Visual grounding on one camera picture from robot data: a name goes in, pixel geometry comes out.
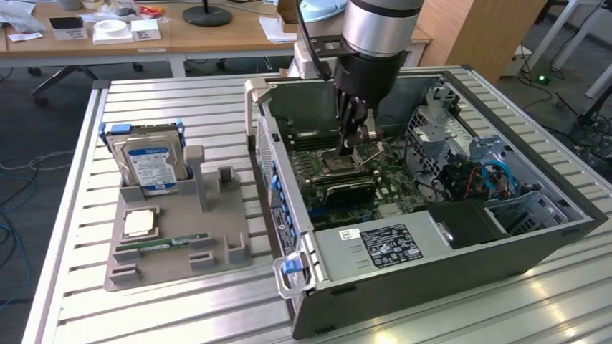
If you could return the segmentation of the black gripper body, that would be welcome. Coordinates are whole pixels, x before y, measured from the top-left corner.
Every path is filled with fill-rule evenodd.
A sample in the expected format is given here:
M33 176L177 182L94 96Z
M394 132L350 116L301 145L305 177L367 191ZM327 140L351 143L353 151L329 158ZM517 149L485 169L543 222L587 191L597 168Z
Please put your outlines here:
M393 57L366 54L339 57L334 76L339 103L358 98L367 105L378 105L391 92L407 55L401 52Z

